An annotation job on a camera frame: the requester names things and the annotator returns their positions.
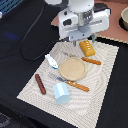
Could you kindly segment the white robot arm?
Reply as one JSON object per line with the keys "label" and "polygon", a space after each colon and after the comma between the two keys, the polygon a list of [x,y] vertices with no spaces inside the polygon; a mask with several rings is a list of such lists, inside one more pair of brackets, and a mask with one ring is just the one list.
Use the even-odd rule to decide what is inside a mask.
{"label": "white robot arm", "polygon": [[59,36],[73,45],[81,39],[95,37],[109,27],[111,10],[104,3],[94,0],[45,0],[49,5],[61,8],[58,13]]}

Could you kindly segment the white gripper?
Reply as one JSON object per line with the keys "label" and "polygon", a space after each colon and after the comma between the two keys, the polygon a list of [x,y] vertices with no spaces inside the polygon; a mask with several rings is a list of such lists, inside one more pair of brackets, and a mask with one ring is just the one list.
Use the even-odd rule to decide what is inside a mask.
{"label": "white gripper", "polygon": [[86,12],[75,13],[68,8],[61,11],[59,17],[59,36],[65,41],[76,41],[88,38],[92,35],[95,43],[96,33],[104,31],[109,27],[110,9],[91,9]]}

